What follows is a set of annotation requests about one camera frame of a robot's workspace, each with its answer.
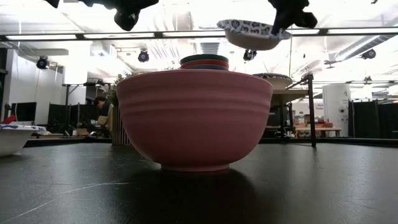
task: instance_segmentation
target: bowl base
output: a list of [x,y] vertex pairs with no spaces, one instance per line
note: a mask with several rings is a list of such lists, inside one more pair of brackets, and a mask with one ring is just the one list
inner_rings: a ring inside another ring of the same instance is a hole
[[229,164],[226,165],[218,165],[218,166],[168,166],[162,165],[162,169],[164,170],[172,170],[179,172],[212,172],[225,170],[229,168]]

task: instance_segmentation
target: potted plant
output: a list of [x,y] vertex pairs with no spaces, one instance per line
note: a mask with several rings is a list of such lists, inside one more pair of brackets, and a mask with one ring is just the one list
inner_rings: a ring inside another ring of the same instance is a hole
[[112,88],[108,91],[106,98],[113,105],[113,114],[112,114],[112,145],[114,146],[129,146],[131,145],[129,138],[127,137],[126,132],[123,128],[123,123],[120,117],[119,111],[119,100],[116,94],[116,85],[124,80],[125,78],[130,77],[131,75],[118,75],[115,80]]

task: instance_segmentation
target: fluorescent light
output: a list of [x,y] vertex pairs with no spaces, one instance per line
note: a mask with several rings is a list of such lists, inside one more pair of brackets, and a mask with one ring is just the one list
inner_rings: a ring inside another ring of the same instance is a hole
[[154,38],[153,32],[137,32],[133,34],[83,34],[87,39],[127,39],[127,38]]
[[206,31],[187,31],[187,32],[164,32],[164,37],[224,37],[223,30],[206,30]]
[[7,39],[12,41],[17,40],[75,40],[76,36],[72,34],[57,34],[57,35],[7,35]]
[[319,29],[288,29],[286,31],[292,35],[317,35],[319,33]]
[[344,34],[376,35],[380,33],[383,34],[398,33],[398,27],[330,29],[328,32],[328,34],[337,34],[337,35],[344,35]]

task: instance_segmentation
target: shelf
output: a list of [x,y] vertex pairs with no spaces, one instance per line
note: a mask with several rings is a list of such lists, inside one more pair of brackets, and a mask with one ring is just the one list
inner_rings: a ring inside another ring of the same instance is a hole
[[308,95],[308,90],[274,90],[271,99],[271,106],[281,103],[285,104],[293,100],[305,97]]

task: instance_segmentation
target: stacked bowls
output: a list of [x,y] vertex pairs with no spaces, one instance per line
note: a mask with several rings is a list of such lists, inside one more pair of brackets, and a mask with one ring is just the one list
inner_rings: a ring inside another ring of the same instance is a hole
[[181,69],[211,69],[224,70],[229,69],[228,58],[214,54],[191,55],[181,59]]

